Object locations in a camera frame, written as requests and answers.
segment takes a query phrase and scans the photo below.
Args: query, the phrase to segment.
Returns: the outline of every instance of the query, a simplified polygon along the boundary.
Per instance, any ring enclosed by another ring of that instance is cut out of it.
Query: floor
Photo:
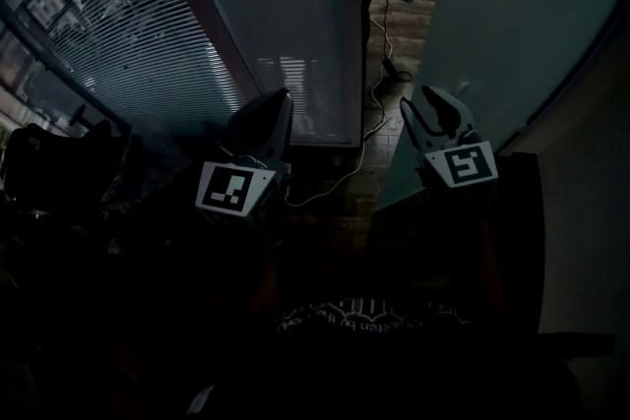
[[[383,23],[385,0],[372,0],[370,15]],[[406,70],[413,77],[418,73],[421,51],[428,36],[435,0],[389,0],[387,31],[394,45],[392,61],[398,70]],[[383,55],[383,33],[374,25],[370,31],[366,67],[365,131],[381,118],[381,111],[370,97],[372,86],[378,81]],[[322,282],[361,257],[367,244],[372,213],[386,180],[388,167],[403,129],[399,109],[402,96],[410,97],[412,83],[384,82],[379,91],[390,116],[389,123],[365,145],[361,170],[345,181],[331,195],[315,200],[304,207],[288,210],[283,216],[283,248],[299,250],[287,260],[292,271],[302,268],[304,277]],[[295,177],[291,183],[289,201],[303,202],[326,192],[357,163],[356,156],[293,161]]]

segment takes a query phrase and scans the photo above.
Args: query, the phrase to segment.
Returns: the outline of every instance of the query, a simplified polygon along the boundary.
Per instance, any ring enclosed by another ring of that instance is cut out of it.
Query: white cable
[[[370,22],[372,22],[374,25],[376,25],[385,34],[385,39],[387,40],[388,44],[390,45],[390,53],[388,55],[388,58],[391,58],[392,57],[392,53],[394,52],[394,46],[392,45],[392,42],[390,41],[390,38],[387,36],[387,32],[385,31],[385,29],[383,29],[383,27],[381,27],[378,23],[376,23],[371,18],[370,18]],[[372,99],[374,100],[374,103],[376,103],[379,106],[379,108],[381,109],[381,111],[383,112],[383,119],[381,121],[379,121],[378,123],[376,123],[376,126],[374,128],[372,128],[369,132],[367,132],[365,134],[365,136],[363,137],[363,146],[361,147],[361,158],[360,158],[360,160],[358,162],[358,166],[351,173],[349,173],[347,175],[344,175],[341,179],[339,179],[337,181],[337,183],[332,187],[332,189],[328,190],[326,193],[322,193],[320,195],[312,196],[309,199],[304,200],[303,202],[301,202],[299,204],[292,204],[292,203],[288,202],[288,193],[289,193],[290,185],[287,186],[286,187],[286,194],[284,195],[284,202],[288,206],[290,206],[290,207],[303,207],[306,204],[312,202],[313,200],[317,200],[318,198],[323,198],[325,196],[330,195],[333,191],[335,191],[337,189],[337,187],[342,182],[344,182],[346,179],[348,179],[352,175],[355,175],[356,173],[358,173],[358,171],[361,169],[361,166],[363,164],[363,156],[365,155],[365,141],[370,137],[370,135],[375,134],[381,128],[383,128],[387,124],[387,122],[390,120],[389,116],[387,115],[387,112],[385,112],[385,107],[383,107],[383,104],[376,99],[376,96],[374,96],[374,90],[376,90],[376,88],[383,82],[383,70],[385,70],[385,66],[383,64],[381,64],[381,70],[380,70],[381,76],[380,76],[378,82],[372,87],[372,90],[370,92],[370,94],[372,95]]]

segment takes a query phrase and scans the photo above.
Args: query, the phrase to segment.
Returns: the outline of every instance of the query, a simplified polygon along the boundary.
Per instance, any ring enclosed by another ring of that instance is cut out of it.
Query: wooden floor
[[[372,0],[370,5],[371,17],[381,25],[385,5],[385,0]],[[410,72],[414,78],[421,63],[434,5],[435,0],[414,0],[410,4],[389,0],[387,30],[394,45],[392,61],[399,70]],[[381,111],[369,91],[378,81],[382,57],[383,33],[372,25],[366,68],[366,132],[381,118]],[[300,287],[308,289],[309,279],[321,283],[334,278],[344,269],[352,268],[363,254],[372,213],[403,129],[399,101],[401,96],[410,97],[411,91],[412,83],[381,85],[379,92],[390,120],[366,142],[361,170],[331,195],[285,212],[280,249],[291,277]],[[298,203],[330,190],[341,177],[354,170],[358,160],[356,156],[337,156],[331,162],[322,156],[322,159],[298,158],[292,162],[295,177],[289,200]],[[303,274],[295,275],[297,270]]]

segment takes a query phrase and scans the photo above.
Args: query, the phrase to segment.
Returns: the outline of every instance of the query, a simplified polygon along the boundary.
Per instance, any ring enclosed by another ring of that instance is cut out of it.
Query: horizontal blind
[[[5,0],[77,82],[130,124],[198,133],[240,89],[185,0]]]
[[[214,2],[261,89],[290,91],[292,139],[306,144],[347,144],[346,87],[360,90],[360,70],[356,83],[344,82],[341,1]],[[361,93],[356,97],[360,103]]]

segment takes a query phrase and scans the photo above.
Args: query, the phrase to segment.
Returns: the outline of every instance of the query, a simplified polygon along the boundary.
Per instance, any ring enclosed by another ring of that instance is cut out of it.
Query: power cord
[[[384,17],[384,22],[385,22],[385,18],[387,18],[387,6],[385,8],[385,17]],[[383,62],[381,63],[381,69],[380,69],[380,77],[378,82],[372,87],[372,90],[370,92],[370,94],[372,95],[372,100],[374,100],[374,103],[376,103],[379,108],[381,109],[381,119],[378,123],[376,123],[376,125],[374,126],[374,128],[372,128],[369,132],[367,132],[364,136],[363,136],[363,145],[361,146],[361,157],[359,159],[358,162],[358,166],[349,174],[344,175],[341,179],[339,179],[337,181],[337,183],[330,189],[328,190],[326,193],[322,193],[320,195],[315,195],[312,196],[310,198],[308,198],[307,200],[304,200],[303,202],[299,203],[299,204],[292,204],[289,202],[288,200],[288,194],[289,194],[289,190],[290,190],[290,184],[288,186],[286,186],[286,193],[284,194],[284,202],[289,206],[289,207],[303,207],[306,204],[309,204],[310,202],[312,202],[313,200],[317,200],[318,198],[324,198],[325,196],[330,195],[333,191],[335,191],[339,185],[344,182],[345,180],[347,180],[349,177],[351,177],[352,175],[355,175],[356,173],[358,173],[358,171],[361,169],[361,166],[363,165],[363,158],[365,156],[365,141],[372,135],[374,135],[376,132],[378,132],[381,128],[383,128],[389,121],[389,116],[387,115],[387,112],[385,112],[385,107],[383,107],[383,104],[376,99],[376,96],[374,95],[374,91],[381,85],[381,83],[383,83],[383,71],[385,70],[385,62],[386,61],[390,61],[390,58],[392,57],[392,53],[394,52],[394,46],[392,45],[392,41],[390,40],[390,38],[387,36],[387,30],[385,28],[385,24],[384,26],[379,25],[376,21],[374,21],[372,18],[370,18],[370,22],[372,22],[374,25],[376,25],[379,29],[381,29],[383,31],[384,34],[384,42],[383,42],[383,52],[384,52],[384,56],[385,59],[383,60]],[[386,47],[387,44],[390,45],[390,51],[389,54],[386,52]]]

